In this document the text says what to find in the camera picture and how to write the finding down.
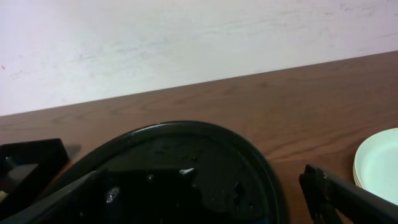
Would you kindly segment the yellow plate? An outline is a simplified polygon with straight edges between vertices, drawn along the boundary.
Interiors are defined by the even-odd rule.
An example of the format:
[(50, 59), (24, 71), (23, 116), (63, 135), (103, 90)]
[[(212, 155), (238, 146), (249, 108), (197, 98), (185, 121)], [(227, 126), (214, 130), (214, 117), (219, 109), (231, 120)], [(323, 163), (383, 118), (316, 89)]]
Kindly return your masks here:
[(361, 185), (361, 183), (360, 183), (360, 181), (358, 179), (358, 173), (356, 171), (355, 166), (353, 166), (353, 179), (354, 179), (354, 182), (355, 182), (356, 186), (358, 186), (359, 188), (363, 188), (363, 186)]

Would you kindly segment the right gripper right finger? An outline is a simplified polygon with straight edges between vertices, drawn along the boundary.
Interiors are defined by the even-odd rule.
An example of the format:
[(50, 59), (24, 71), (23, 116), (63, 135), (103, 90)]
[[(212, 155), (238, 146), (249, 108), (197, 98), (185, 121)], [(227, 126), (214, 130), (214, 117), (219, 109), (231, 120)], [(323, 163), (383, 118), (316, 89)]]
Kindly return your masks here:
[(397, 224), (397, 205), (384, 200), (318, 166), (308, 164), (299, 182), (314, 223)]

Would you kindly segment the light blue plate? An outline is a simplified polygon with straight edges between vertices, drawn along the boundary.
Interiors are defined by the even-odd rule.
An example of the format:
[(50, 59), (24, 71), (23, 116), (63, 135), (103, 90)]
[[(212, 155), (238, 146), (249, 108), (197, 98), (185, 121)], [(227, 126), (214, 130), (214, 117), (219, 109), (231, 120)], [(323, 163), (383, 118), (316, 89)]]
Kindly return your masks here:
[(365, 139), (358, 147), (353, 165), (364, 190), (397, 204), (397, 128)]

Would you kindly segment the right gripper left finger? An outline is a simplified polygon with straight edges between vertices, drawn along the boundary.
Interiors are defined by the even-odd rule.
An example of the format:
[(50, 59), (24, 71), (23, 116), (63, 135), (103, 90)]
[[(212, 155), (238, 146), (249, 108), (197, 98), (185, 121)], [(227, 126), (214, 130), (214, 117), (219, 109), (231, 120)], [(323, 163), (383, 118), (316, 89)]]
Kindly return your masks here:
[(66, 209), (80, 194), (93, 188), (94, 183), (104, 176), (104, 172), (93, 171), (61, 188), (41, 201), (11, 215), (1, 221), (7, 223), (33, 223), (43, 218), (54, 216), (56, 212)]

